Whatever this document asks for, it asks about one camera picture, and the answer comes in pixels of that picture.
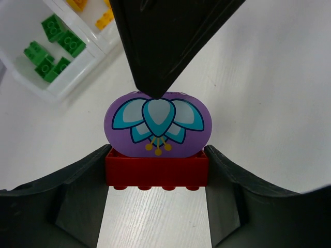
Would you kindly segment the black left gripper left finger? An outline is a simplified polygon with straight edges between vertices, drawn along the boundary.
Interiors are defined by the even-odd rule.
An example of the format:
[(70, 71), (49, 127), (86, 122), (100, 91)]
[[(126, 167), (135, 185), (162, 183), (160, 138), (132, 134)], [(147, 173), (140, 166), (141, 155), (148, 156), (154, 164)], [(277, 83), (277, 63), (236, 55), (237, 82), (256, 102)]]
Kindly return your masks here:
[(96, 247), (110, 150), (104, 145), (47, 176), (1, 190), (1, 247)]

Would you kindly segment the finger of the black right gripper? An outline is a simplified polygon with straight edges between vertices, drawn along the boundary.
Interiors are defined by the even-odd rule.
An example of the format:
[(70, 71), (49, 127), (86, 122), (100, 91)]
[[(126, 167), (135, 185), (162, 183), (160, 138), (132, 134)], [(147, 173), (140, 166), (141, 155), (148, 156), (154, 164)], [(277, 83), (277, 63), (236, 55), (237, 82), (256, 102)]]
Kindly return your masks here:
[(136, 88), (160, 99), (244, 0), (113, 0)]

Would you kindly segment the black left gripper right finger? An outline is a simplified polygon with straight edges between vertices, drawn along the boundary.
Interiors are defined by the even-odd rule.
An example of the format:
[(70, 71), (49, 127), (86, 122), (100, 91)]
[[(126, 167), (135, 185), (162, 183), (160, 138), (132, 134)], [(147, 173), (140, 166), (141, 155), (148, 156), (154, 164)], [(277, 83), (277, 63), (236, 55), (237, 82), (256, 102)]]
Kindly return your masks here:
[(296, 193), (204, 151), (212, 247), (330, 247), (330, 186)]

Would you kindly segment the yellow half-round lego brick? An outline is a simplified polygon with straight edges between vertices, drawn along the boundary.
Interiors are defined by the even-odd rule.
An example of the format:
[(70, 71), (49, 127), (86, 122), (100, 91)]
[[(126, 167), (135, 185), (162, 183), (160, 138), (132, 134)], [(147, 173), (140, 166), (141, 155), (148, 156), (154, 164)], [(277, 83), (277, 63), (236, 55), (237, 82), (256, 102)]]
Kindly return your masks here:
[(107, 6), (108, 8), (111, 9), (111, 5), (110, 5), (110, 1), (109, 1), (109, 0), (104, 0), (104, 3), (106, 4), (106, 6)]

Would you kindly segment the red lego brick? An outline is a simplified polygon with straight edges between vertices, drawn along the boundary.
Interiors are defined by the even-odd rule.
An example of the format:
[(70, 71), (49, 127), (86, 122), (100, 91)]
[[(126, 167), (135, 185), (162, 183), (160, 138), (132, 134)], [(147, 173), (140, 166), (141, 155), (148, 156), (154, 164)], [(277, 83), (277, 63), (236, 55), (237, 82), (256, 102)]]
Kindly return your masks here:
[(196, 191), (207, 186), (209, 159), (202, 150), (188, 158), (131, 158), (112, 148), (105, 169), (107, 185), (116, 190), (182, 187)]

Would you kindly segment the purple paw print lego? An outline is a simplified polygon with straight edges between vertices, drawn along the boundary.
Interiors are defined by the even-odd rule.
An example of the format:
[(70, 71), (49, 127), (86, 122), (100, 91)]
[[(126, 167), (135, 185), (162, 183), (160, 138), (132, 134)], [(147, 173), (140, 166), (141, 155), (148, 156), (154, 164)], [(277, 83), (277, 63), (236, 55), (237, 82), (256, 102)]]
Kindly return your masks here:
[(104, 133), (119, 153), (134, 158), (187, 158), (204, 148), (212, 118), (197, 98), (166, 92), (153, 99), (133, 91), (116, 99), (104, 117)]

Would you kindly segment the green half-round lego brick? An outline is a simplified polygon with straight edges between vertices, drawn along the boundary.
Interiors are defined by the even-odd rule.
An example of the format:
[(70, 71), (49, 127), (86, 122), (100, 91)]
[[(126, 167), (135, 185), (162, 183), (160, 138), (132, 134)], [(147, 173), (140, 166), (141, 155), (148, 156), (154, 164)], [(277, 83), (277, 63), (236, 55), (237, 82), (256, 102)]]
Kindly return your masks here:
[(70, 64), (70, 60), (62, 57), (58, 63), (44, 76), (44, 80), (48, 83), (52, 83)]

